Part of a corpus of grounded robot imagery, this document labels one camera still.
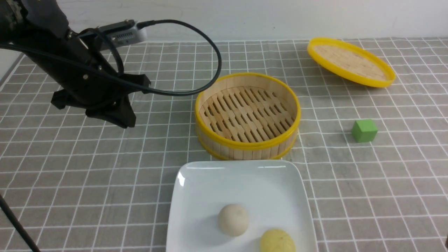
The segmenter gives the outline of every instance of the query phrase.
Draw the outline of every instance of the bamboo steamer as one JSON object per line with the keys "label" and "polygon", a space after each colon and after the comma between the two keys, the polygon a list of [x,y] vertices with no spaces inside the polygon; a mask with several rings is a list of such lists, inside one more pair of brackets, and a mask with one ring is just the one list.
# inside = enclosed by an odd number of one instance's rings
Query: bamboo steamer
{"label": "bamboo steamer", "polygon": [[393,69],[373,53],[344,41],[314,38],[307,50],[323,68],[362,85],[388,87],[396,77]]}
{"label": "bamboo steamer", "polygon": [[202,146],[223,160],[279,159],[298,135],[300,105],[278,79],[257,73],[219,78],[195,105]]}

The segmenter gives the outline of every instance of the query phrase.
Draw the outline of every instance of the black cable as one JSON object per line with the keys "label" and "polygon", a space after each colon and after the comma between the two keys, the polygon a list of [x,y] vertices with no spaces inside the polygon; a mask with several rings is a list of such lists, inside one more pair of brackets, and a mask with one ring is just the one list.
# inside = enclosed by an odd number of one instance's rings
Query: black cable
{"label": "black cable", "polygon": [[125,73],[125,67],[123,66],[123,60],[121,59],[120,53],[117,51],[115,45],[112,43],[112,41],[107,37],[103,32],[101,32],[98,29],[93,28],[87,28],[79,33],[79,35],[82,35],[86,32],[91,32],[95,35],[97,35],[107,46],[109,47],[109,50],[111,50],[111,54],[116,62],[117,69],[118,69],[118,76],[122,76]]}
{"label": "black cable", "polygon": [[8,50],[13,50],[13,51],[18,51],[18,52],[24,52],[24,53],[30,53],[30,54],[35,54],[35,55],[39,55],[41,57],[47,58],[47,59],[52,59],[52,60],[56,60],[59,61],[61,63],[67,64],[67,65],[71,65],[74,67],[77,67],[79,69],[82,69],[86,72],[89,72],[90,74],[93,74],[95,76],[100,76],[102,78],[107,79],[108,81],[112,82],[112,83],[116,83],[122,86],[128,86],[128,87],[133,87],[136,90],[141,90],[141,91],[148,91],[150,93],[154,93],[157,95],[164,95],[164,96],[192,96],[195,94],[198,94],[204,90],[206,90],[207,88],[209,88],[211,85],[213,85],[213,83],[215,83],[215,81],[218,79],[219,74],[221,73],[221,68],[222,68],[222,57],[221,57],[221,53],[219,52],[218,47],[215,45],[215,43],[207,36],[205,35],[205,33],[203,33],[202,31],[200,31],[198,28],[187,24],[185,22],[182,21],[177,21],[177,20],[160,20],[160,21],[147,21],[147,22],[142,22],[137,24],[137,27],[148,27],[148,26],[152,26],[155,24],[161,24],[161,23],[175,23],[175,24],[179,24],[182,26],[185,26],[191,30],[194,30],[196,33],[198,33],[199,35],[201,35],[213,48],[213,50],[215,51],[217,57],[218,57],[218,67],[216,69],[216,73],[214,75],[214,77],[210,80],[209,83],[207,83],[206,85],[204,85],[203,87],[200,87],[198,89],[195,90],[191,90],[191,91],[165,91],[165,90],[159,90],[159,89],[154,89],[154,88],[150,88],[150,87],[142,87],[138,84],[132,83],[132,82],[128,82],[125,80],[122,80],[116,76],[112,76],[110,74],[105,74],[104,72],[98,71],[96,69],[93,69],[91,67],[88,67],[84,64],[78,63],[76,61],[72,61],[72,60],[68,60],[65,58],[62,58],[60,56],[54,55],[54,54],[50,54],[47,52],[42,52],[42,51],[38,51],[38,50],[34,50],[31,48],[27,48],[27,47],[22,47],[22,46],[17,46],[17,45],[12,45],[12,44],[0,44],[0,48],[2,49],[8,49]]}
{"label": "black cable", "polygon": [[31,251],[32,252],[40,252],[36,243],[34,243],[31,236],[26,232],[26,230],[23,228],[22,224],[20,224],[19,220],[14,215],[11,208],[8,206],[8,204],[3,199],[1,194],[0,194],[0,208],[3,210],[4,214],[6,215],[8,220],[11,222],[11,224],[16,228],[19,235],[23,238],[23,240],[26,242],[26,244],[30,247]]}

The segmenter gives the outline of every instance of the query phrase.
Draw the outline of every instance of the white wall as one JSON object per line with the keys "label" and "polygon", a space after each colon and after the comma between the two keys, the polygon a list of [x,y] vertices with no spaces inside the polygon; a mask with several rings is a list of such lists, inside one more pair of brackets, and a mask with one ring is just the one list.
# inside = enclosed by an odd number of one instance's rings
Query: white wall
{"label": "white wall", "polygon": [[[71,26],[179,19],[216,40],[448,36],[448,0],[58,0]],[[191,40],[172,25],[151,39]]]}
{"label": "white wall", "polygon": [[13,66],[13,63],[19,55],[19,52],[0,49],[0,86],[2,84],[1,80],[3,79],[3,76]]}

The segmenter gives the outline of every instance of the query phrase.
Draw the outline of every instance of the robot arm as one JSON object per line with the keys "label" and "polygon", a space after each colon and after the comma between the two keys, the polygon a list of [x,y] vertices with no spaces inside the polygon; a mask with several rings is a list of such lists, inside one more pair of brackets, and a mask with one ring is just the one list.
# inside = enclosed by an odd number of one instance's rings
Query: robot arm
{"label": "robot arm", "polygon": [[[58,109],[66,106],[78,107],[85,109],[88,117],[105,120],[122,128],[134,127],[136,116],[129,94],[137,91],[173,96],[195,93],[158,91],[149,88],[151,82],[144,74],[123,73],[116,47],[143,42],[146,40],[144,27],[167,22],[181,24],[198,32],[215,49],[218,70],[209,85],[198,92],[205,90],[219,76],[220,53],[205,34],[180,21],[136,23],[134,20],[126,20],[77,34],[70,29],[67,17],[56,0],[0,0],[0,48],[32,49],[22,51],[63,87],[53,94],[51,100]],[[118,64],[118,72],[100,53],[104,49],[112,51]],[[54,56],[62,57],[66,64],[61,64]]]}

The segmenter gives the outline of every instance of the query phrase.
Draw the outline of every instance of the yellow bun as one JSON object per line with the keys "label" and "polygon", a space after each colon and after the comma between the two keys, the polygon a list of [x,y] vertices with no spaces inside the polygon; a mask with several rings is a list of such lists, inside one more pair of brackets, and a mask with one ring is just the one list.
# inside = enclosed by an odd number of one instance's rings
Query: yellow bun
{"label": "yellow bun", "polygon": [[296,245],[285,231],[270,229],[261,237],[260,252],[296,252]]}

